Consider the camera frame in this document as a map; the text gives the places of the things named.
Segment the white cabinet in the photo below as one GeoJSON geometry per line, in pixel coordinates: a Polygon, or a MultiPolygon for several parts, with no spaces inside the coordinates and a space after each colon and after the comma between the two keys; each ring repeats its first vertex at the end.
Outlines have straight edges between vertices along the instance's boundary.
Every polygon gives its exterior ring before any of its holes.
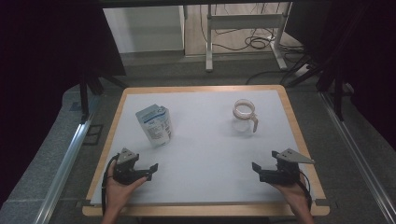
{"type": "Polygon", "coordinates": [[[183,50],[183,7],[105,8],[119,53],[183,50]]]}

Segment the metal rail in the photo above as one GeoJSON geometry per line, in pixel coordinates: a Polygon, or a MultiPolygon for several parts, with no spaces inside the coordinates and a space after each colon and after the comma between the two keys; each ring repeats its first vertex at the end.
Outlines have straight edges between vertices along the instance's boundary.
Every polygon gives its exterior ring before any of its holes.
{"type": "Polygon", "coordinates": [[[382,184],[375,177],[375,174],[373,173],[366,159],[364,159],[363,154],[361,153],[358,145],[353,139],[345,123],[343,121],[340,121],[332,110],[332,99],[330,98],[329,94],[320,92],[319,95],[322,98],[324,104],[326,105],[332,121],[334,122],[337,130],[340,132],[343,140],[345,141],[346,147],[348,148],[353,161],[356,163],[359,171],[361,172],[361,176],[366,182],[369,190],[372,192],[375,201],[378,203],[378,206],[381,209],[385,219],[388,223],[395,224],[396,210],[391,198],[386,193],[382,184]]]}
{"type": "Polygon", "coordinates": [[[52,216],[56,203],[58,202],[59,197],[64,189],[64,184],[66,183],[70,171],[72,170],[73,164],[76,160],[79,149],[81,148],[85,134],[87,133],[91,125],[91,121],[97,110],[99,100],[100,96],[93,96],[90,103],[91,114],[88,116],[85,123],[78,125],[76,133],[73,136],[70,146],[67,149],[66,154],[64,155],[64,159],[58,169],[58,172],[52,180],[52,184],[49,187],[47,196],[44,199],[44,202],[41,204],[41,207],[37,213],[37,217],[35,218],[35,221],[33,223],[43,224],[50,222],[50,217],[52,216]]]}

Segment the milk carton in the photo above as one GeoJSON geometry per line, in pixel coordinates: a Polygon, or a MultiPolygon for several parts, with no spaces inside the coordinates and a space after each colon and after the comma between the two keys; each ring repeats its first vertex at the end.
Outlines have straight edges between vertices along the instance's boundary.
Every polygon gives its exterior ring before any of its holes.
{"type": "Polygon", "coordinates": [[[167,144],[172,136],[172,123],[169,110],[164,106],[151,105],[136,113],[146,137],[153,147],[167,144]]]}

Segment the black curtain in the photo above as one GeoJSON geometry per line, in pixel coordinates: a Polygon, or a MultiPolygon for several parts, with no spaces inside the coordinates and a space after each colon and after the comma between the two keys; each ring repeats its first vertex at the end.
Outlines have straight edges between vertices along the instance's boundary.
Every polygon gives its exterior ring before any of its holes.
{"type": "Polygon", "coordinates": [[[37,153],[82,75],[125,75],[103,10],[96,5],[0,4],[1,204],[37,153]]]}
{"type": "Polygon", "coordinates": [[[346,46],[343,74],[352,103],[396,149],[394,1],[372,1],[346,46]]]}

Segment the finger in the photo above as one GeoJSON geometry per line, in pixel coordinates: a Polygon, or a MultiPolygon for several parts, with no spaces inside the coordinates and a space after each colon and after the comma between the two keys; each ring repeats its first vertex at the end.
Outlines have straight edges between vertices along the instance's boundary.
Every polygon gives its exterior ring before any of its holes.
{"type": "Polygon", "coordinates": [[[111,162],[110,166],[108,167],[107,177],[113,176],[113,174],[114,174],[114,167],[115,167],[115,166],[116,166],[116,162],[115,162],[115,161],[111,162]]]}
{"type": "Polygon", "coordinates": [[[147,178],[142,177],[142,178],[136,180],[134,183],[128,185],[128,189],[135,190],[135,189],[139,188],[142,184],[144,184],[146,181],[147,181],[147,178]]]}
{"type": "Polygon", "coordinates": [[[278,185],[278,184],[270,184],[272,187],[274,187],[274,188],[276,188],[276,189],[278,189],[279,191],[282,191],[282,186],[281,185],[278,185]]]}

